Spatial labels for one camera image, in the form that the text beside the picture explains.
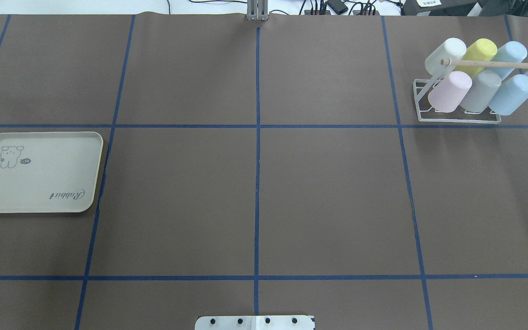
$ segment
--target black device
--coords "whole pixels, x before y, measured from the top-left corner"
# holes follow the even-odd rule
[[[411,16],[466,16],[478,0],[441,0],[441,4],[432,7],[421,7],[416,0],[406,1],[401,15]]]
[[[478,0],[480,16],[515,15],[528,17],[528,0]]]
[[[327,5],[333,9],[337,15],[341,15],[347,11],[346,4],[344,4],[341,0],[328,0]]]

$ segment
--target white plate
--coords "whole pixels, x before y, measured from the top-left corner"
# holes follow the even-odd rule
[[[102,149],[96,132],[0,133],[0,213],[85,211]]]

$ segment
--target cup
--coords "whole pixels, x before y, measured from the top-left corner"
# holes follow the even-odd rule
[[[492,59],[495,62],[516,62],[520,63],[527,57],[527,48],[518,41],[509,41],[498,49],[496,56]],[[494,71],[500,76],[501,80],[514,70],[511,67],[489,67],[487,70]]]
[[[463,55],[466,54],[466,49],[466,44],[460,39],[449,38],[427,56],[427,59],[425,59],[425,69],[427,69],[430,75],[434,75],[437,69],[440,69],[442,59],[462,59]],[[443,77],[446,77],[454,68],[455,66],[450,66],[445,71]]]
[[[435,86],[427,95],[431,106],[439,112],[452,112],[472,87],[472,79],[467,73],[453,71]]]
[[[501,116],[511,115],[528,99],[528,77],[514,75],[503,82],[488,106]]]
[[[469,112],[482,113],[501,87],[501,77],[492,71],[484,70],[472,79],[472,87],[459,105]]]
[[[464,60],[467,61],[491,61],[496,55],[498,49],[494,42],[488,39],[478,39],[466,50],[466,54],[463,55]],[[470,77],[476,77],[478,73],[484,70],[483,66],[457,66],[457,71],[464,71]]]

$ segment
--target metal bracket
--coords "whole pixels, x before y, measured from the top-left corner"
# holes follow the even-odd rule
[[[315,330],[310,315],[200,317],[195,330]]]
[[[268,0],[247,0],[247,20],[267,21]]]

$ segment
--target cable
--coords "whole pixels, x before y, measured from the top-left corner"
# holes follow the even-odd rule
[[[354,2],[354,1],[345,1],[345,2],[353,2],[354,3],[354,6],[352,6],[350,8],[350,12],[347,13],[348,15],[351,15],[352,14],[352,11],[354,11],[354,7],[356,7],[356,5],[360,5],[360,12],[362,12],[362,9],[364,9],[364,3],[363,2]]]
[[[303,12],[304,4],[307,3],[307,0],[302,0],[301,9],[299,10],[299,15]]]
[[[372,16],[372,15],[376,15],[376,6],[374,6],[374,4],[376,3],[377,0],[374,0],[373,2],[368,2],[368,16]]]
[[[270,11],[270,13],[273,13],[273,12],[281,12],[285,15],[290,15],[289,13],[285,12],[285,11],[281,11],[280,9],[274,9],[273,11]]]
[[[247,4],[247,2],[240,0],[189,0],[189,2],[193,4],[204,4],[207,2],[239,2],[240,4]]]
[[[366,2],[364,8],[362,8],[362,10],[360,10],[360,12],[358,13],[358,16],[366,15],[366,11],[369,11],[369,9],[370,9],[370,3]]]
[[[390,2],[391,4],[395,4],[396,6],[402,7],[402,2],[398,1],[392,1],[392,0],[384,0],[386,2]]]

